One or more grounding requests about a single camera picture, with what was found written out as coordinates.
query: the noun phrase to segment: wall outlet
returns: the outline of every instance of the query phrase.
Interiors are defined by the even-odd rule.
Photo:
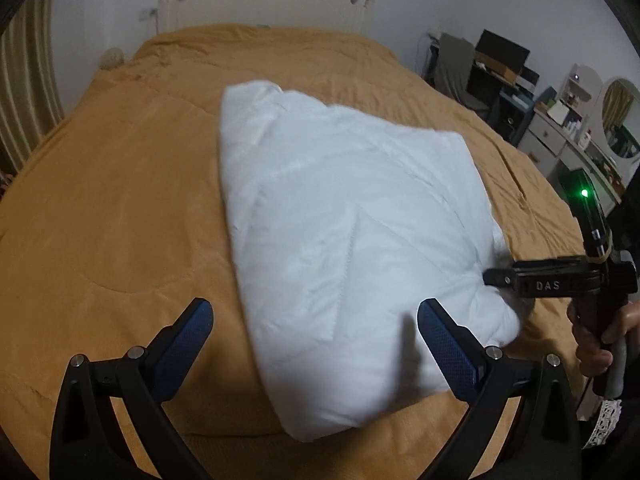
[[[156,16],[158,13],[157,7],[147,7],[146,9],[140,10],[138,13],[138,21],[139,22],[148,22],[152,18]]]

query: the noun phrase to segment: cable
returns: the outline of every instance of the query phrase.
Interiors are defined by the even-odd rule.
[[[592,381],[593,381],[593,377],[589,377],[589,380],[587,381],[587,385],[584,387],[584,390],[582,391],[582,395],[580,396],[580,401],[578,402],[576,410],[578,410],[580,408],[580,406],[582,405],[584,397],[586,396],[587,392],[589,391],[589,388],[591,387],[591,382]]]

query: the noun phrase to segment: dresser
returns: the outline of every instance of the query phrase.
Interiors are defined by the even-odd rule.
[[[518,149],[530,158],[557,191],[560,191],[558,174],[583,168],[591,177],[605,215],[622,201],[591,157],[544,112],[535,110]]]

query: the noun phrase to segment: bed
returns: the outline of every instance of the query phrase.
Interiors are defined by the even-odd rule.
[[[68,359],[144,344],[197,296],[214,305],[216,326],[164,408],[213,478],[409,480],[446,442],[466,409],[450,392],[312,444],[287,436],[258,378],[230,256],[218,110],[226,86],[254,79],[459,132],[515,258],[582,250],[568,207],[525,155],[362,36],[373,3],[160,0],[161,34],[97,73],[34,152],[0,203],[0,426],[37,476],[48,478]],[[221,22],[234,24],[211,25]],[[538,301],[507,352],[558,354],[578,392],[565,309]],[[478,472],[493,463],[515,409],[510,402]],[[123,406],[116,411],[136,461],[152,472]]]

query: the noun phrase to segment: box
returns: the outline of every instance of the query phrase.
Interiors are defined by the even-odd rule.
[[[497,73],[497,75],[505,78],[512,85],[516,84],[516,79],[518,78],[518,74],[516,74],[513,70],[511,70],[506,65],[496,61],[494,58],[487,56],[487,54],[483,54],[482,52],[476,52],[476,56],[474,59],[478,63],[483,63],[489,70]]]

